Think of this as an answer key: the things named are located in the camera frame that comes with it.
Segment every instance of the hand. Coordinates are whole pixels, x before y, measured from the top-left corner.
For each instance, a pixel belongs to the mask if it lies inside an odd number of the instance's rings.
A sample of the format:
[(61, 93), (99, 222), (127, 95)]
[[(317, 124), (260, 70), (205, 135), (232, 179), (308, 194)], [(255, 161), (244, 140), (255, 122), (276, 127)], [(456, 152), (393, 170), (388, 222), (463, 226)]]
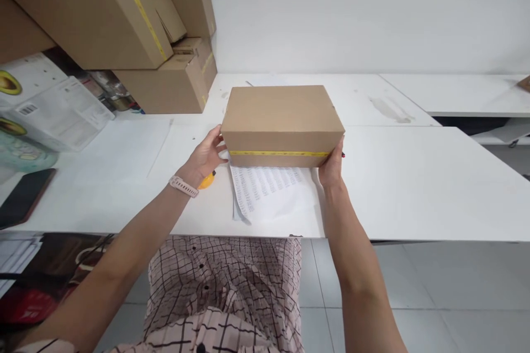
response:
[(333, 152), (328, 156), (326, 162), (319, 168), (320, 184), (328, 188), (330, 186), (342, 183), (342, 144), (344, 143), (344, 135), (333, 149)]
[(210, 130), (206, 138), (197, 145), (188, 161), (175, 173), (184, 182), (197, 188), (200, 183), (219, 165), (227, 163), (227, 159), (219, 157), (219, 153), (226, 150), (222, 142), (221, 125)]

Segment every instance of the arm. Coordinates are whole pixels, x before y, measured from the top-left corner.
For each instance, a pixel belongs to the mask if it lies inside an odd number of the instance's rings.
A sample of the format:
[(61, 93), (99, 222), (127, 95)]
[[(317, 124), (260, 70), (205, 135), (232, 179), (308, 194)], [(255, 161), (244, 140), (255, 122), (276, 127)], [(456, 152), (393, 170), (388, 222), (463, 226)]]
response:
[(341, 177), (343, 139), (319, 177), (326, 196), (324, 230), (341, 285), (346, 351), (406, 353), (377, 256)]
[[(221, 126), (211, 130), (176, 175), (197, 188), (219, 164)], [(45, 339), (73, 343), (92, 353), (134, 282), (166, 240), (190, 197), (167, 185), (120, 232), (94, 270), (63, 305), (28, 335), (21, 346)]]

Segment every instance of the tile floor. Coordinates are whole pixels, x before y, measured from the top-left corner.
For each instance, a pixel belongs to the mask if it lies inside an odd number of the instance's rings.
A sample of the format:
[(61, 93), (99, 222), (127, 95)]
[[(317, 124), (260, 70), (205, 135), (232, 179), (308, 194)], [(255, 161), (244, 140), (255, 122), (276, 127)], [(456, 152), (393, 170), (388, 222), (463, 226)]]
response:
[[(342, 302), (327, 240), (303, 239), (300, 284), (307, 353), (343, 353)], [(421, 243), (376, 247), (410, 353), (527, 352), (530, 244)], [(141, 335), (143, 274), (96, 351)]]

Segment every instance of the barcode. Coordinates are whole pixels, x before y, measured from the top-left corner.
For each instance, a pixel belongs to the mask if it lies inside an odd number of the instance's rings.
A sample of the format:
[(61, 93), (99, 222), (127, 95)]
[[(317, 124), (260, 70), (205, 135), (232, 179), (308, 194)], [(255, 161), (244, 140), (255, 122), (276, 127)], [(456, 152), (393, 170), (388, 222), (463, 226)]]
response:
[(38, 108), (35, 105), (29, 104), (23, 108), (18, 109), (18, 113), (23, 114), (24, 116), (27, 116), (30, 113), (33, 113), (37, 109)]

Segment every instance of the wrist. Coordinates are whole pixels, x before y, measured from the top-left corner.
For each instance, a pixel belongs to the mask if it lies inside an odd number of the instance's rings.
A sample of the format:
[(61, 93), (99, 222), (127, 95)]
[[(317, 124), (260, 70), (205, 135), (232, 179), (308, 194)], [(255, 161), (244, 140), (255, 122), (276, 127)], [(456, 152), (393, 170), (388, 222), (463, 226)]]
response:
[(202, 175), (196, 170), (188, 169), (185, 166), (182, 166), (175, 172), (175, 176), (182, 178), (191, 187), (197, 189), (201, 182), (203, 181)]
[(344, 183), (344, 180), (342, 178), (332, 184), (323, 186), (323, 188), (324, 188), (324, 193), (326, 195), (348, 192), (348, 189), (346, 188), (346, 184)]

